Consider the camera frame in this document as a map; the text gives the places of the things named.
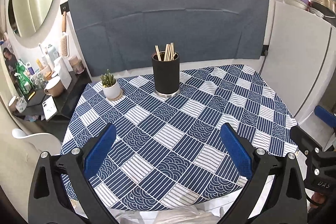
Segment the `silver metal base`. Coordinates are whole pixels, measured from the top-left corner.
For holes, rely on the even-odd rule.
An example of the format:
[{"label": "silver metal base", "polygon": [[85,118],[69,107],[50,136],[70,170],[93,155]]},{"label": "silver metal base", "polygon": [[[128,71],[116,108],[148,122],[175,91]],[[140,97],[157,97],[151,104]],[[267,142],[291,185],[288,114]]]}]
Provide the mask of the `silver metal base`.
[{"label": "silver metal base", "polygon": [[178,88],[177,91],[175,91],[174,93],[172,94],[163,94],[163,93],[160,93],[158,92],[155,88],[154,88],[154,92],[156,93],[157,96],[160,96],[162,98],[171,98],[171,97],[175,97],[176,95],[179,95],[180,94],[180,91],[181,91],[181,87]]}]

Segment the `succulent plant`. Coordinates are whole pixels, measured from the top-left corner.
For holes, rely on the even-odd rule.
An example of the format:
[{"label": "succulent plant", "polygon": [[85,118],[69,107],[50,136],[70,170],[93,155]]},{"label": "succulent plant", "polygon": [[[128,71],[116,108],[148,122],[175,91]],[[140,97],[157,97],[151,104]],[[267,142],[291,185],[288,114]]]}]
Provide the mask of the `succulent plant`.
[{"label": "succulent plant", "polygon": [[100,76],[101,84],[105,88],[109,88],[110,86],[113,86],[117,80],[114,78],[114,76],[110,73],[110,70],[107,70],[107,73]]}]

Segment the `gray cloth backdrop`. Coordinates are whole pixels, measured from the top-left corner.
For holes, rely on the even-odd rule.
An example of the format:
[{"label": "gray cloth backdrop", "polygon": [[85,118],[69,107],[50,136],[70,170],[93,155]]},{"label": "gray cloth backdrop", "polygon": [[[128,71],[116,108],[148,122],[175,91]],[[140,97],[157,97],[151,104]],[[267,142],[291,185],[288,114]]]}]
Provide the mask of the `gray cloth backdrop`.
[{"label": "gray cloth backdrop", "polygon": [[68,0],[88,69],[150,67],[155,45],[181,62],[259,59],[269,0]]}]

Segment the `blue gripper pad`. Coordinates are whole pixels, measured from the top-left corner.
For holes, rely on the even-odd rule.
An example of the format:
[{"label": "blue gripper pad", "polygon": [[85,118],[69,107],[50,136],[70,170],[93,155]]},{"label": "blue gripper pad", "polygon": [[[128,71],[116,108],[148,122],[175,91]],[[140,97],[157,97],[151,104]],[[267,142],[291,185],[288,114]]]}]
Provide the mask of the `blue gripper pad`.
[{"label": "blue gripper pad", "polygon": [[325,122],[328,126],[332,128],[336,127],[336,117],[323,107],[316,106],[314,109],[314,114],[319,117],[323,122]]},{"label": "blue gripper pad", "polygon": [[252,178],[252,161],[244,147],[236,138],[231,128],[223,124],[220,129],[220,138],[233,160],[239,174],[248,180]]},{"label": "blue gripper pad", "polygon": [[116,136],[116,127],[111,124],[85,157],[83,174],[87,180],[97,174]]}]

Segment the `silver bolt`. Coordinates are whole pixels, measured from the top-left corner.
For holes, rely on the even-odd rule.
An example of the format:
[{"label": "silver bolt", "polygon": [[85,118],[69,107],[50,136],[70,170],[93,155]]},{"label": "silver bolt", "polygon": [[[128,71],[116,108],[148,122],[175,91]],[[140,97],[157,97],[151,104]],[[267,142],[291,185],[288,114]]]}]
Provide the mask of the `silver bolt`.
[{"label": "silver bolt", "polygon": [[263,150],[262,148],[257,148],[257,154],[264,155],[265,154],[265,150]]},{"label": "silver bolt", "polygon": [[41,158],[44,159],[48,156],[48,152],[44,151],[41,153]]},{"label": "silver bolt", "polygon": [[77,155],[80,151],[81,151],[81,150],[80,150],[78,147],[76,147],[76,148],[74,148],[73,150],[71,150],[71,154],[73,154],[73,155]]},{"label": "silver bolt", "polygon": [[294,155],[293,153],[288,153],[288,157],[289,157],[291,160],[295,159],[295,155]]}]

